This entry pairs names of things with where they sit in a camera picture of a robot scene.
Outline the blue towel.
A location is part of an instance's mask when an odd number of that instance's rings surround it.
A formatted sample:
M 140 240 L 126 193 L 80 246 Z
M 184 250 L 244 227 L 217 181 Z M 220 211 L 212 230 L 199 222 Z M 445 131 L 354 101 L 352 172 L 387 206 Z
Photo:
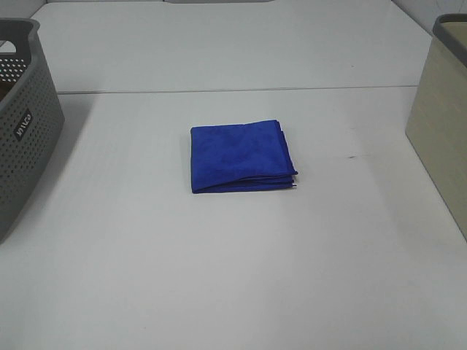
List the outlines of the blue towel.
M 285 134 L 276 120 L 190 130 L 195 194 L 283 190 L 295 186 Z

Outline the beige storage bin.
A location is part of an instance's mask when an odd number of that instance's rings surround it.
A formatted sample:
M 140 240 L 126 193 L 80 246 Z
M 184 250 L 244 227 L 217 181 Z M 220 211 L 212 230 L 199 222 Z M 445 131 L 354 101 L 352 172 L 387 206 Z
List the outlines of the beige storage bin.
M 436 18 L 406 136 L 466 232 L 466 14 Z

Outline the grey perforated plastic basket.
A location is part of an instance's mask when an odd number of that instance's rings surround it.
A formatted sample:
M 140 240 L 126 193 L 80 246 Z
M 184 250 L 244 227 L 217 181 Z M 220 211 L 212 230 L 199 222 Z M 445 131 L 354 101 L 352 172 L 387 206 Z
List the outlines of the grey perforated plastic basket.
M 1 238 L 5 239 L 40 180 L 65 121 L 32 19 L 1 19 Z

